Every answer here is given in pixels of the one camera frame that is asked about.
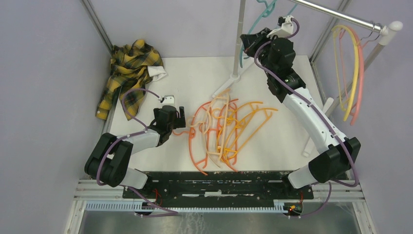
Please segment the beige hanger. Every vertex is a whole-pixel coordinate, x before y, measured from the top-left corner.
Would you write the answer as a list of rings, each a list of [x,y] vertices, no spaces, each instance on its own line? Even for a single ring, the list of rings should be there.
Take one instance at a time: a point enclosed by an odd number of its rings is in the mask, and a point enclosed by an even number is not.
[[[231,104],[230,89],[227,88],[210,101],[201,104],[188,121],[189,156],[193,166],[202,174],[207,174],[205,169],[210,162],[218,168],[222,163],[229,166],[224,143]],[[197,136],[201,139],[201,146],[205,152],[202,159],[196,159],[193,152],[193,140]]]

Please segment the teal hanger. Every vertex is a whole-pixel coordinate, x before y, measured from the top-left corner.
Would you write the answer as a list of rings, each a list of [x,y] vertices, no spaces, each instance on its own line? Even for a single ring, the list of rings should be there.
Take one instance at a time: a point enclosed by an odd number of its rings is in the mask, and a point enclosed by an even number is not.
[[[265,9],[257,16],[253,24],[251,25],[250,29],[248,30],[248,33],[251,34],[255,27],[259,24],[259,22],[262,19],[265,19],[273,13],[273,11],[276,9],[276,4],[277,0],[271,0],[268,2],[267,0],[257,0],[257,3],[264,4]],[[239,67],[244,68],[244,60],[247,59],[247,56],[243,55],[243,47],[240,48],[240,53],[239,53]]]

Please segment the amber hanger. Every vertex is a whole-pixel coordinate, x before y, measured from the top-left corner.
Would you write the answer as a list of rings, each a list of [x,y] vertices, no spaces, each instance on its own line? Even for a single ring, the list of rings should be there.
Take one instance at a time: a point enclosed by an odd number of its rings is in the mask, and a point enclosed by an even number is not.
[[[238,113],[238,117],[242,118],[251,111],[252,106],[255,107],[256,105],[259,105],[260,107],[262,107],[263,102],[261,102],[261,101],[251,101],[251,102],[246,102],[246,103],[244,103],[242,105],[239,105],[239,106],[237,105],[236,102],[231,102],[229,104],[229,110],[228,110],[228,113],[226,114],[226,116],[224,117],[224,116],[220,115],[217,119],[225,121],[225,118],[229,115],[230,108],[239,108],[239,107],[241,107],[241,110]],[[262,122],[263,119],[264,119],[263,114],[261,114],[261,115],[257,116],[256,118],[254,118],[253,121],[251,122],[251,124],[249,125],[249,128],[247,128],[247,130],[245,131],[244,137],[248,136],[250,134],[250,132],[252,132],[252,130],[255,129],[256,126],[259,125]],[[217,124],[218,132],[220,131],[221,128],[224,129],[224,133],[228,133],[230,127],[227,124],[225,124],[225,122],[223,124]],[[220,143],[217,142],[216,146],[222,144],[223,141],[224,141],[224,138],[222,136],[217,136],[217,140],[221,140],[222,142],[220,142]],[[238,161],[238,158],[235,161],[230,160],[230,161],[221,161],[221,162],[226,164],[228,167],[232,167],[235,164],[237,164],[237,161]]]
[[[260,107],[259,105],[256,105],[255,107],[251,107],[251,111],[248,114],[239,118],[238,113],[240,110],[241,107],[230,108],[229,115],[225,118],[225,124],[230,127],[229,132],[224,133],[223,128],[218,132],[217,136],[224,138],[223,143],[217,145],[217,148],[223,151],[220,157],[221,161],[235,161],[240,151],[243,150],[258,131],[265,126],[265,124],[272,118],[273,114],[279,111],[276,108]],[[244,137],[244,133],[247,128],[249,128],[253,119],[261,114],[263,114],[264,117],[262,122],[257,125],[248,136]]]

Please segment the yellow hanger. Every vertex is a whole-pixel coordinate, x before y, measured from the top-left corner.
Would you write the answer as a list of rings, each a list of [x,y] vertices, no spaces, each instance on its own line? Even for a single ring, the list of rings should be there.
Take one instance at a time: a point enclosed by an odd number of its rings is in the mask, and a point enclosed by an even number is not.
[[[345,25],[337,25],[332,29],[333,33],[333,51],[334,51],[334,61],[336,66],[336,77],[338,82],[338,103],[341,110],[344,113],[343,121],[346,122],[352,113],[352,107],[354,104],[357,82],[360,71],[360,53],[359,53],[359,39],[354,34],[354,31]],[[353,65],[353,78],[352,84],[350,85],[350,91],[346,88],[346,75],[345,75],[345,64],[343,58],[343,46],[341,44],[342,39],[345,34],[350,36],[354,54],[354,65]]]

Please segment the pink hanger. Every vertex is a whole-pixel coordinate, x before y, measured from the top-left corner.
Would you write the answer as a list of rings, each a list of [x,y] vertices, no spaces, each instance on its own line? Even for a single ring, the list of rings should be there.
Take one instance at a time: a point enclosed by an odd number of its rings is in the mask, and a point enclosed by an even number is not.
[[[357,82],[356,96],[355,96],[354,104],[352,107],[352,113],[349,116],[349,118],[351,118],[350,125],[353,126],[355,125],[358,119],[360,109],[361,109],[361,103],[363,99],[363,88],[364,88],[364,80],[365,80],[365,62],[364,62],[364,52],[363,52],[364,46],[361,44],[361,39],[359,38],[355,30],[353,28],[351,29],[354,31],[354,34],[357,37],[357,39],[359,39],[358,49],[360,53],[360,71],[359,71],[359,77],[358,77],[358,82]]]

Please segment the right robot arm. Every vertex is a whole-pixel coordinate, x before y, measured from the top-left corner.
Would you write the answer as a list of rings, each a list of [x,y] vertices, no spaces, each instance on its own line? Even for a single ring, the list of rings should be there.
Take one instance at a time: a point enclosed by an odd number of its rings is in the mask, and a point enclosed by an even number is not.
[[[337,181],[337,176],[354,168],[361,144],[348,138],[316,105],[305,82],[293,69],[296,52],[293,42],[278,36],[270,37],[264,28],[256,34],[240,35],[247,56],[263,69],[268,89],[301,122],[319,153],[307,165],[282,178],[281,192],[294,199],[301,188]]]

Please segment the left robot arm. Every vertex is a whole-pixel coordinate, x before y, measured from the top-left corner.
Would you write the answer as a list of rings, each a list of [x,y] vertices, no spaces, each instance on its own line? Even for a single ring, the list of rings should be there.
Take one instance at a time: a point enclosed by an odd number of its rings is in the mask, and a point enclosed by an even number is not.
[[[186,127],[185,109],[171,105],[155,108],[154,120],[145,131],[125,136],[104,133],[86,161],[84,171],[100,184],[117,187],[133,187],[141,198],[152,195],[153,185],[148,182],[149,175],[129,167],[133,154],[148,148],[163,145],[172,131]]]

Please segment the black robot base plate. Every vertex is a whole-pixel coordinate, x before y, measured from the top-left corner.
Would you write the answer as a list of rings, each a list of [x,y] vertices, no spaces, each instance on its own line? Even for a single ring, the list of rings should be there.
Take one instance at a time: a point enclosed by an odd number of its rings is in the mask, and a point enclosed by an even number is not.
[[[147,172],[140,194],[164,208],[270,208],[274,200],[313,199],[305,186],[284,184],[287,171]]]

